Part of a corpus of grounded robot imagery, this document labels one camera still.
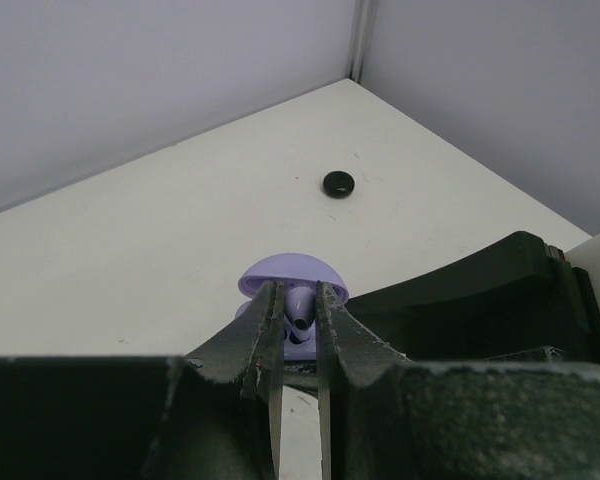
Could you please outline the lilac charging case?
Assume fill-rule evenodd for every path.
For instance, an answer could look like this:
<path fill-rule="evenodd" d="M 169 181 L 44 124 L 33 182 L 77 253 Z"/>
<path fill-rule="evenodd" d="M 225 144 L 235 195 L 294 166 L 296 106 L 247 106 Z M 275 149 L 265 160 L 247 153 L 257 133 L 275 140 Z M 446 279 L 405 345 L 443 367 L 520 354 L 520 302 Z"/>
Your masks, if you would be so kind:
<path fill-rule="evenodd" d="M 282 282 L 284 294 L 284 359 L 286 362 L 310 362 L 316 360 L 315 320 L 308 331 L 296 330 L 285 314 L 286 293 L 296 286 L 308 286 L 314 290 L 318 282 L 332 286 L 342 303 L 349 299 L 349 291 L 341 276 L 328 264 L 310 255 L 282 253 L 266 257 L 252 265 L 239 279 L 238 289 L 253 298 L 265 281 Z"/>

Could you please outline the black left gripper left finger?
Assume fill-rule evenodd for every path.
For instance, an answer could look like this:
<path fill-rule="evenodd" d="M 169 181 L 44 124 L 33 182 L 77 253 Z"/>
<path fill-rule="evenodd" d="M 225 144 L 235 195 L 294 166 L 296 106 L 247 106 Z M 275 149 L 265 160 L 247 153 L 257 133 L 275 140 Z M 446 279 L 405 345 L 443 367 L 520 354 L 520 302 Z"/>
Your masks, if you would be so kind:
<path fill-rule="evenodd" d="M 0 357 L 0 479 L 275 479 L 284 287 L 186 355 Z"/>

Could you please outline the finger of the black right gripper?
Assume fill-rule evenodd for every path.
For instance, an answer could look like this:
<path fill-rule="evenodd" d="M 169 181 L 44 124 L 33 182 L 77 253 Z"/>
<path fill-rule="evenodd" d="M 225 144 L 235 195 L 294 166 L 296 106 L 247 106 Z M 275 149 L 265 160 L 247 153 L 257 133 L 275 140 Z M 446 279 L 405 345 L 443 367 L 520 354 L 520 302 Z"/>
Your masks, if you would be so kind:
<path fill-rule="evenodd" d="M 359 321 L 394 350 L 412 360 L 485 360 L 518 357 L 539 361 L 556 356 L 588 361 L 586 334 L 544 315 L 487 314 L 460 317 L 416 315 L 409 311 L 372 311 Z"/>
<path fill-rule="evenodd" d="M 449 265 L 353 297 L 347 309 L 356 317 L 473 310 L 527 293 L 551 279 L 544 241 L 517 231 Z"/>

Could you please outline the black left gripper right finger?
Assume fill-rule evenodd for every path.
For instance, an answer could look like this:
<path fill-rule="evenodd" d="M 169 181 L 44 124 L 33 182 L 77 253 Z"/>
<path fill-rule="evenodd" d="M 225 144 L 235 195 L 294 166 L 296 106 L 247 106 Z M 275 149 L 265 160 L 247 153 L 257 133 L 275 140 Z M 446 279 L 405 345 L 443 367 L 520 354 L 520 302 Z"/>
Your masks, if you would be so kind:
<path fill-rule="evenodd" d="M 326 479 L 600 479 L 600 366 L 414 361 L 316 288 Z"/>

